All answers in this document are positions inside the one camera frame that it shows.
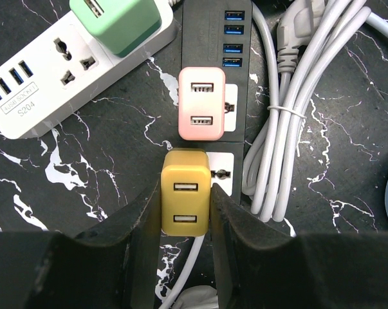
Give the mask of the pink cube adapter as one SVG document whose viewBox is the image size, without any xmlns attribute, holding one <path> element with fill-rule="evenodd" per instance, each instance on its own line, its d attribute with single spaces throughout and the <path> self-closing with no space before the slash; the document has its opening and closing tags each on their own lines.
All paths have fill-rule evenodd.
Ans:
<svg viewBox="0 0 388 309">
<path fill-rule="evenodd" d="M 182 139 L 215 141 L 223 136 L 225 73 L 221 68 L 183 68 L 178 98 L 178 132 Z"/>
</svg>

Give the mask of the yellow black adapter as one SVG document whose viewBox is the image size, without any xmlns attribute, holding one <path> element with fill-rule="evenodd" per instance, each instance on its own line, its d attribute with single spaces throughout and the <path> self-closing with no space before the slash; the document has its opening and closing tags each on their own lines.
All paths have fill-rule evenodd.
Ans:
<svg viewBox="0 0 388 309">
<path fill-rule="evenodd" d="M 168 236 L 203 236 L 208 231 L 211 171 L 202 149 L 169 151 L 161 171 L 162 231 Z"/>
</svg>

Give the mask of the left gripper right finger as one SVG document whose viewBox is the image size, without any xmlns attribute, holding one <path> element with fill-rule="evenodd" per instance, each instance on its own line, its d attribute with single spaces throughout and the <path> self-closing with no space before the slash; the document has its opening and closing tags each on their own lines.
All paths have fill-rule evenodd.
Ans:
<svg viewBox="0 0 388 309">
<path fill-rule="evenodd" d="M 388 232 L 288 236 L 213 185 L 220 308 L 388 308 Z"/>
</svg>

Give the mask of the green cube adapter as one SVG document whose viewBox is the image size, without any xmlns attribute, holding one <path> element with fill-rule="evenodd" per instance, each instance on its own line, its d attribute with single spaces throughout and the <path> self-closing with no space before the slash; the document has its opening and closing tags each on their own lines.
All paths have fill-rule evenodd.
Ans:
<svg viewBox="0 0 388 309">
<path fill-rule="evenodd" d="M 70 0 L 84 28 L 113 55 L 125 57 L 162 25 L 150 0 Z"/>
</svg>

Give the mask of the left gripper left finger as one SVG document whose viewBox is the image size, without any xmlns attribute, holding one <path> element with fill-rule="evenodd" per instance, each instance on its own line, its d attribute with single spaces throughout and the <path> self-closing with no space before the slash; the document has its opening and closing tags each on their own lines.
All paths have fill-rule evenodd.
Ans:
<svg viewBox="0 0 388 309">
<path fill-rule="evenodd" d="M 0 232 L 0 308 L 152 308 L 160 183 L 78 236 Z"/>
</svg>

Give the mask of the black power strip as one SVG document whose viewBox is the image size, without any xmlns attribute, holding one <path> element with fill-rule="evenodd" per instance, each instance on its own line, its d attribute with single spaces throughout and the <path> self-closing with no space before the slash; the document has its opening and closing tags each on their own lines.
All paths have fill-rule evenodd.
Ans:
<svg viewBox="0 0 388 309">
<path fill-rule="evenodd" d="M 239 202 L 252 27 L 251 1 L 185 1 L 178 132 L 209 157 L 212 183 Z"/>
</svg>

